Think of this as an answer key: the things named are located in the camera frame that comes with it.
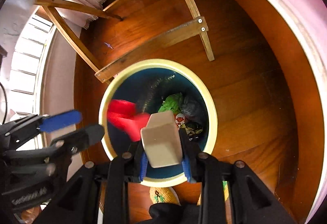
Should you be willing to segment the red paper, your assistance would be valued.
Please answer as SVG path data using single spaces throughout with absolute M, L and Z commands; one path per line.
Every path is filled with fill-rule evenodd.
M 150 115 L 139 113 L 135 103 L 111 100 L 106 117 L 114 127 L 125 132 L 131 141 L 140 141 L 141 129 L 146 127 Z

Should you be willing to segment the beige small carton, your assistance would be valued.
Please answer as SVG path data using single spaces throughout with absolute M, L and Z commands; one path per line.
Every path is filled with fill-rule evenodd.
M 152 114 L 141 129 L 141 141 L 152 168 L 181 164 L 182 146 L 172 111 Z

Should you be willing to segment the green paper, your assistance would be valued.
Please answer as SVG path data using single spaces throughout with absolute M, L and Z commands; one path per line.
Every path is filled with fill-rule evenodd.
M 176 93 L 168 96 L 162 103 L 158 112 L 172 111 L 174 115 L 181 113 L 180 105 L 183 102 L 182 93 Z

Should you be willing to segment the round trash bin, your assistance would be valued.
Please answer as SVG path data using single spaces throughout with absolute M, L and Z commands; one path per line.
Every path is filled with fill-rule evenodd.
M 132 141 L 109 123 L 107 114 L 114 100 L 136 104 L 140 113 L 157 113 L 169 96 L 180 94 L 186 108 L 196 105 L 203 132 L 197 140 L 201 152 L 212 154 L 218 132 L 218 117 L 213 98 L 202 80 L 185 66 L 164 59 L 137 62 L 118 73 L 106 89 L 99 110 L 99 123 L 105 129 L 101 140 L 109 160 L 126 152 Z

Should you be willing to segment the yellow patterned slipper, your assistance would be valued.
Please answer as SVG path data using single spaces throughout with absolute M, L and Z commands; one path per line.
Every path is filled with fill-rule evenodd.
M 149 195 L 153 204 L 169 203 L 181 205 L 178 195 L 172 187 L 150 187 Z

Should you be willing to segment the crumpled black gold wrapper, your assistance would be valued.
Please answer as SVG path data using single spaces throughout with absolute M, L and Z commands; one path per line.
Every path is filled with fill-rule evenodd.
M 185 129 L 189 141 L 200 142 L 203 138 L 203 126 L 188 120 L 183 113 L 175 115 L 175 123 L 179 129 Z

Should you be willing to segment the wooden table frame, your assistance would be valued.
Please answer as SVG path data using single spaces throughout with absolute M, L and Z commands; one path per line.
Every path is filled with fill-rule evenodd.
M 213 61 L 215 59 L 207 33 L 207 22 L 205 18 L 201 16 L 195 0 L 184 0 L 193 18 L 191 21 L 158 34 L 138 46 L 119 48 L 106 66 L 101 65 L 57 11 L 58 9 L 72 10 L 105 19 L 116 19 L 120 22 L 118 25 L 119 29 L 123 30 L 132 24 L 133 19 L 130 17 L 122 18 L 112 11 L 128 1 L 131 0 L 116 0 L 104 10 L 67 0 L 36 0 L 35 5 L 44 9 L 47 16 L 54 23 L 67 43 L 70 44 L 74 51 L 88 64 L 95 72 L 95 77 L 102 83 L 110 82 L 118 72 L 141 60 L 141 55 L 144 52 L 153 52 L 156 48 L 166 48 L 194 36 L 199 36 L 201 38 L 208 60 Z

